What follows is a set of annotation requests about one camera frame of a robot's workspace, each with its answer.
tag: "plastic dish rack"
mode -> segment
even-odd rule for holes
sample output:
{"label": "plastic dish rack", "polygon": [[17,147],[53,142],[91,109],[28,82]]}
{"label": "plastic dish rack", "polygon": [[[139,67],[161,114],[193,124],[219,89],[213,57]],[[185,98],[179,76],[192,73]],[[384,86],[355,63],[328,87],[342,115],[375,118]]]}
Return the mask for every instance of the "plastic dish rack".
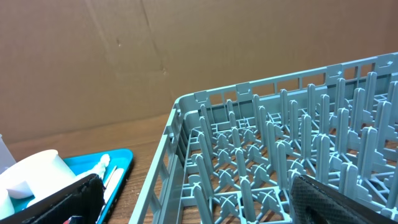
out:
{"label": "plastic dish rack", "polygon": [[[303,84],[318,74],[323,84]],[[279,90],[287,80],[298,89]],[[259,86],[272,94],[253,94]],[[225,97],[231,91],[236,99]],[[398,220],[397,111],[398,53],[182,96],[129,223],[147,213],[153,223],[181,223],[190,207],[206,224],[292,223],[289,187],[301,174]],[[264,219],[270,213],[278,219]]]}

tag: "white object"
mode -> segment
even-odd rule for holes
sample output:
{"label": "white object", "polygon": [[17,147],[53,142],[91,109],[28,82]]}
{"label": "white object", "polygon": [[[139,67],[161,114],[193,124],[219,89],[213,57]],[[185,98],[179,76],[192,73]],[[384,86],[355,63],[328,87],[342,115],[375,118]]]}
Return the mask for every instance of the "white object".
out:
{"label": "white object", "polygon": [[113,167],[111,173],[109,174],[108,178],[105,180],[105,183],[104,183],[104,187],[105,187],[105,188],[108,186],[109,181],[111,180],[111,177],[112,177],[114,171],[116,170],[116,168],[118,168],[118,167],[115,165],[115,166]]}
{"label": "white object", "polygon": [[15,199],[32,196],[33,193],[26,182],[27,171],[43,163],[42,157],[48,153],[58,154],[54,149],[38,152],[8,168],[0,174],[0,188],[7,189],[9,196]]}
{"label": "white object", "polygon": [[107,166],[109,166],[110,161],[111,161],[111,158],[110,158],[109,154],[103,154],[101,156],[101,159],[99,160],[99,162],[91,170],[88,170],[86,172],[83,172],[83,173],[77,175],[76,180],[80,180],[90,174],[98,174],[99,177],[103,180],[106,168],[107,168]]}
{"label": "white object", "polygon": [[28,206],[74,183],[76,175],[59,157],[56,150],[41,152],[29,164],[26,182],[35,195]]}
{"label": "white object", "polygon": [[14,207],[6,189],[0,189],[0,220],[14,214]]}
{"label": "white object", "polygon": [[120,179],[122,178],[123,173],[124,173],[124,169],[118,168],[113,172],[112,176],[109,177],[108,186],[104,192],[105,205],[102,206],[102,209],[101,209],[101,212],[99,213],[97,222],[100,219],[102,212],[104,211],[106,204],[109,202],[114,190],[116,189],[116,186],[118,186],[118,183],[119,183]]}
{"label": "white object", "polygon": [[0,174],[15,164],[15,159],[8,150],[0,134]]}

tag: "cardboard wall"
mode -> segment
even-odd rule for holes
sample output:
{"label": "cardboard wall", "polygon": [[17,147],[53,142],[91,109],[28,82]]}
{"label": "cardboard wall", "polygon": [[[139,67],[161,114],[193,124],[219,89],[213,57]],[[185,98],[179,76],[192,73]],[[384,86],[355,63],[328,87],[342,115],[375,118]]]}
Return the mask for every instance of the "cardboard wall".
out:
{"label": "cardboard wall", "polygon": [[180,95],[398,51],[395,0],[3,0],[6,142],[168,113]]}

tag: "blue tray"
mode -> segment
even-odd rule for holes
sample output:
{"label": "blue tray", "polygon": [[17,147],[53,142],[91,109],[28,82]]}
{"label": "blue tray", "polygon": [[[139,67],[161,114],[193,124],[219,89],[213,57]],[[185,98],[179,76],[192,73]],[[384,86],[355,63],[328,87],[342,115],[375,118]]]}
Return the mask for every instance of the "blue tray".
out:
{"label": "blue tray", "polygon": [[[120,179],[115,191],[113,192],[109,202],[106,204],[105,209],[101,215],[101,217],[98,220],[98,223],[102,223],[106,217],[106,215],[109,212],[109,209],[111,208],[116,195],[118,194],[120,190],[120,186],[123,184],[123,180],[125,179],[126,172],[129,171],[130,165],[132,162],[132,158],[134,157],[134,154],[132,151],[129,149],[115,149],[115,150],[110,150],[110,151],[104,151],[104,152],[98,152],[94,154],[87,154],[87,155],[82,155],[82,156],[75,156],[75,157],[69,157],[64,159],[65,163],[69,166],[69,168],[76,174],[81,174],[84,171],[88,171],[92,169],[95,164],[97,164],[100,161],[100,158],[103,154],[109,154],[111,158],[111,162],[109,163],[109,166],[106,168],[106,172],[104,175],[104,180],[106,180],[112,171],[114,166],[117,166],[118,168],[123,168],[124,172],[122,175],[122,178]],[[33,200],[34,197],[31,196],[29,198],[23,198],[23,199],[11,199],[12,204],[14,206],[14,209],[17,212],[23,210],[26,208],[27,204]]]}

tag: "cardboard box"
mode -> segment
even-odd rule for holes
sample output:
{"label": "cardboard box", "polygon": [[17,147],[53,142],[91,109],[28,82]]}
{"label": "cardboard box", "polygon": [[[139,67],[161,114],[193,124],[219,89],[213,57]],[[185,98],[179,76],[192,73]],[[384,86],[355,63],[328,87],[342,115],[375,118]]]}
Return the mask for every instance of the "cardboard box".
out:
{"label": "cardboard box", "polygon": [[6,142],[169,113],[180,95],[398,51],[398,1],[0,2]]}

